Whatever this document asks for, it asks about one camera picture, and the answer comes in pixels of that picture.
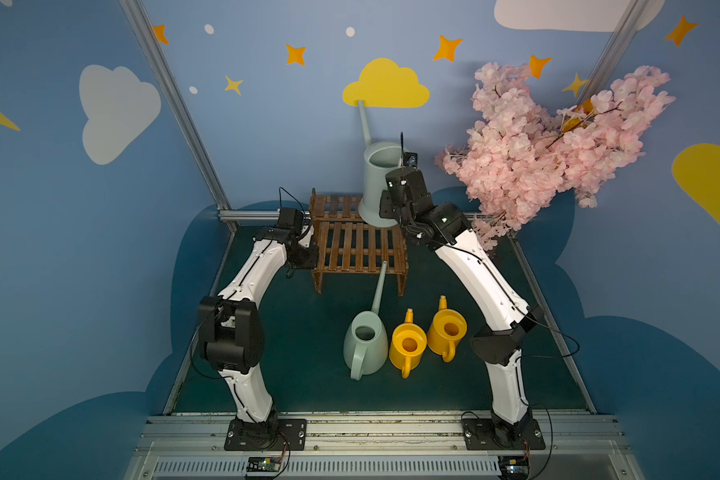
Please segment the brown wooden slatted shelf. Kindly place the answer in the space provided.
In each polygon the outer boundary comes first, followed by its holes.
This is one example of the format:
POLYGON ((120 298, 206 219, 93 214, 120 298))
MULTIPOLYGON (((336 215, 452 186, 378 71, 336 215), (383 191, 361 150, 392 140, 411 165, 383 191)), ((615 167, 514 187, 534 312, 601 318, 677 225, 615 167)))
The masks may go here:
POLYGON ((360 195, 311 193, 309 213, 315 224, 318 260, 312 270, 317 293, 326 274, 378 274, 382 264, 395 277, 397 292, 405 292, 409 265, 401 229, 375 227, 359 214, 360 195))

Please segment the large pale blue watering can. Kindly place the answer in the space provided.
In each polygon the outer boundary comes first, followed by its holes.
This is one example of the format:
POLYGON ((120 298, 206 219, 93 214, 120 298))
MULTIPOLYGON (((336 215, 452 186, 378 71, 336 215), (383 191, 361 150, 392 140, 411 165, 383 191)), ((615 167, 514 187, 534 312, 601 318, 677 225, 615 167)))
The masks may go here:
POLYGON ((394 218, 380 216, 382 193, 387 189, 386 175, 403 165, 403 148, 395 142, 374 142, 366 116, 365 104, 358 102, 363 138, 365 142, 364 190, 358 205, 362 220, 376 228, 393 227, 394 218))

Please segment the mint green watering can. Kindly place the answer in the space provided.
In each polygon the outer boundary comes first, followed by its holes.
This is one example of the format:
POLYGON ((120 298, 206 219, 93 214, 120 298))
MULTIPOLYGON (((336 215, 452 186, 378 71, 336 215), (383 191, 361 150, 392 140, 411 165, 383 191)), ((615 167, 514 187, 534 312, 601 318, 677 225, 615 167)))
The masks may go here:
POLYGON ((345 335, 343 357, 350 378, 356 381, 380 370, 388 358, 387 332, 379 316, 387 267, 384 261, 371 309, 357 314, 345 335))

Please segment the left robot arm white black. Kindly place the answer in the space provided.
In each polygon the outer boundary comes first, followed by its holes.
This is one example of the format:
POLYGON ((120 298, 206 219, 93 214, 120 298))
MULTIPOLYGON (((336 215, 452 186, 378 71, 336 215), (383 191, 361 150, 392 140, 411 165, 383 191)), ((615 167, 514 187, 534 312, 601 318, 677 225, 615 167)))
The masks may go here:
POLYGON ((283 266, 315 267, 314 230, 311 225, 261 230, 232 281, 217 295, 203 298, 198 308, 200 356, 227 384, 237 407, 236 419, 267 436, 276 429, 277 414, 260 367, 265 336, 259 304, 283 266))

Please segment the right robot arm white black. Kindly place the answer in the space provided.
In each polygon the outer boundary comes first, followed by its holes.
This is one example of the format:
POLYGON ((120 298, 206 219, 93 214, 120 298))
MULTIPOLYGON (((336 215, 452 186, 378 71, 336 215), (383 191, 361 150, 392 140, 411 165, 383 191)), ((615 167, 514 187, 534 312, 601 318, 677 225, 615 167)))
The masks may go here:
POLYGON ((522 344, 537 324, 528 303, 509 285, 483 249, 458 206, 435 204, 423 173, 401 167, 385 176, 380 215, 394 219, 406 239, 429 247, 458 277, 484 316, 470 345, 486 364, 495 425, 516 433, 532 419, 522 377, 522 344))

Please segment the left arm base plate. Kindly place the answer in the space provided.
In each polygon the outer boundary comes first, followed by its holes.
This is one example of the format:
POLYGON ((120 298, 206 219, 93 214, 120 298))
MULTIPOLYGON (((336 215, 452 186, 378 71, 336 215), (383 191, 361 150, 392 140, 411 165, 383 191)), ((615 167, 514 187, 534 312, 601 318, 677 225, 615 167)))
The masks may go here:
POLYGON ((274 451, 288 446, 303 451, 307 433, 305 419, 275 419, 251 423, 233 419, 223 444, 225 451, 274 451))

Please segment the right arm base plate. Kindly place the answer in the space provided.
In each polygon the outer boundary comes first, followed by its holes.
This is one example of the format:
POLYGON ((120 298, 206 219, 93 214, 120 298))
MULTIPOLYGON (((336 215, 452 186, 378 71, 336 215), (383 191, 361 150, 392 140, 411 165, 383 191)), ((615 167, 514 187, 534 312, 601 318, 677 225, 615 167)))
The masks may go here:
POLYGON ((461 420, 461 426, 468 450, 541 451, 547 448, 535 419, 509 425, 503 421, 495 422, 491 418, 467 416, 461 420))

